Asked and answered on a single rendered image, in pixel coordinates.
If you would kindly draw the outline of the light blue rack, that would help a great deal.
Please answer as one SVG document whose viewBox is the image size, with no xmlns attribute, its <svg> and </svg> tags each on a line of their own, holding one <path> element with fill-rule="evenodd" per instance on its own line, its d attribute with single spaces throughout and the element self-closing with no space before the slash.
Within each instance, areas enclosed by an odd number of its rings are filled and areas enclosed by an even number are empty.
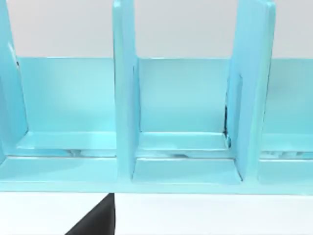
<svg viewBox="0 0 313 235">
<path fill-rule="evenodd" d="M 0 0 L 0 192 L 313 195 L 313 59 L 273 58 L 277 4 L 239 0 L 230 58 L 20 57 Z"/>
</svg>

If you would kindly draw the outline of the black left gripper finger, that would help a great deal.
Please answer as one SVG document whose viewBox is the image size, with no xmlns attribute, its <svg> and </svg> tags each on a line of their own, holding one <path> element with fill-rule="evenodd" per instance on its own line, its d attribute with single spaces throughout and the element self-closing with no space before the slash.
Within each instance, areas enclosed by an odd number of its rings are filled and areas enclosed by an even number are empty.
<svg viewBox="0 0 313 235">
<path fill-rule="evenodd" d="M 115 197 L 107 194 L 65 235 L 115 235 Z"/>
</svg>

